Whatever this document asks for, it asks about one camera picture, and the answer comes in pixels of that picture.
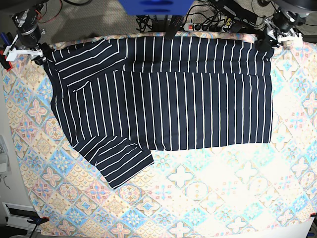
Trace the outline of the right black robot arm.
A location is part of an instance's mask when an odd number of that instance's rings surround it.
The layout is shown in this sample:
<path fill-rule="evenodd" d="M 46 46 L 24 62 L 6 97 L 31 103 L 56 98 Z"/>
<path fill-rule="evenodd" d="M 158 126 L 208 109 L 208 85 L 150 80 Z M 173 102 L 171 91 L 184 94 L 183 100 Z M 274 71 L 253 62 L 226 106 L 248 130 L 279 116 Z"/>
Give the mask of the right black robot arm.
<path fill-rule="evenodd" d="M 39 27 L 41 10 L 46 3 L 46 0 L 33 0 L 30 8 L 12 16 L 17 30 L 13 42 L 5 50 L 7 61 L 15 61 L 19 55 L 29 55 L 37 65 L 47 61 L 44 51 L 48 46 L 40 43 L 44 30 Z"/>

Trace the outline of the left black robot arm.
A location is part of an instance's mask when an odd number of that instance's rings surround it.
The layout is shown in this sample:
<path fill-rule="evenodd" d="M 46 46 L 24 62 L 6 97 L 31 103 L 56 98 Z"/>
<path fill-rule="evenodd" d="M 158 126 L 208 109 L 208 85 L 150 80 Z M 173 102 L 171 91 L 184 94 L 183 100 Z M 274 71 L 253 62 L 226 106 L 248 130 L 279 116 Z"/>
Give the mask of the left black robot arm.
<path fill-rule="evenodd" d="M 231 32 L 245 30 L 255 34 L 255 47 L 259 52 L 284 46 L 302 47 L 305 40 L 316 40 L 316 36 L 303 36 L 299 26 L 306 24 L 306 18 L 317 11 L 315 0 L 259 0 L 259 6 L 272 4 L 272 16 L 258 16 L 253 10 L 243 8 L 234 0 L 214 0 L 213 4 L 234 21 Z"/>

